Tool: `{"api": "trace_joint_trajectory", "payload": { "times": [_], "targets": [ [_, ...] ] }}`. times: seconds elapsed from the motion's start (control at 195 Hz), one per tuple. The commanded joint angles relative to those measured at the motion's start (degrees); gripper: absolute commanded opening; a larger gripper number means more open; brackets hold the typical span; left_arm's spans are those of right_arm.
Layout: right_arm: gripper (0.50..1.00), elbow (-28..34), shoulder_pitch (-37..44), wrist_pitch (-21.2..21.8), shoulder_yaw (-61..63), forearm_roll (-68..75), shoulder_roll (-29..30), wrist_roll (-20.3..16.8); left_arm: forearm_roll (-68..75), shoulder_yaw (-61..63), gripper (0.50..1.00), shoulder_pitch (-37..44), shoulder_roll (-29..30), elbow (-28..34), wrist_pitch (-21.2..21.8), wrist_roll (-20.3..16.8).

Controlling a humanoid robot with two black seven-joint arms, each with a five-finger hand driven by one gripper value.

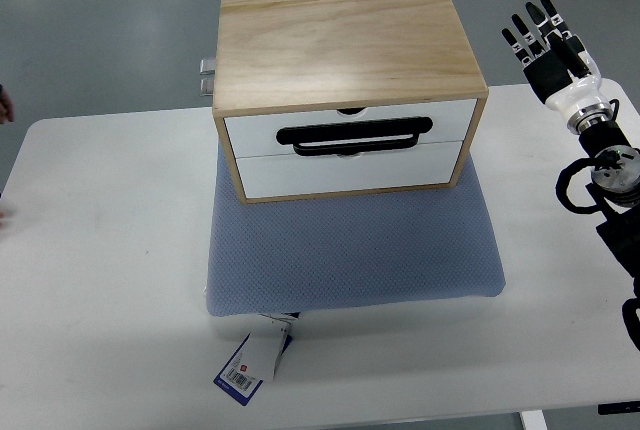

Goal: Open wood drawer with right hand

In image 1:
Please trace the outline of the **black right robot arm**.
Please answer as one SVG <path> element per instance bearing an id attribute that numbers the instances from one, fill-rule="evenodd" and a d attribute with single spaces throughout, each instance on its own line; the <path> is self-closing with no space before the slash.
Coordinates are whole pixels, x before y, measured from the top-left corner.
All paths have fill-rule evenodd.
<path id="1" fill-rule="evenodd" d="M 602 213 L 596 232 L 633 280 L 633 297 L 622 305 L 629 338 L 639 345 L 639 149 L 631 146 L 617 123 L 620 102 L 611 100 L 579 121 L 576 131 L 587 156 L 563 169 L 555 185 L 558 201 L 574 214 Z M 568 189 L 580 171 L 590 171 L 586 185 L 590 206 L 574 204 Z"/>

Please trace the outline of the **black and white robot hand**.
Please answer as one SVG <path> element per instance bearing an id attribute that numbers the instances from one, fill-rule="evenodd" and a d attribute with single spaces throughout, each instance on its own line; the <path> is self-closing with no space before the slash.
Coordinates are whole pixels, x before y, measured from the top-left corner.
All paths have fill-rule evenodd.
<path id="1" fill-rule="evenodd" d="M 528 2 L 526 23 L 515 13 L 514 30 L 501 34 L 534 95 L 579 135 L 596 124 L 613 121 L 618 105 L 601 92 L 601 72 L 580 37 L 570 30 L 551 0 Z"/>

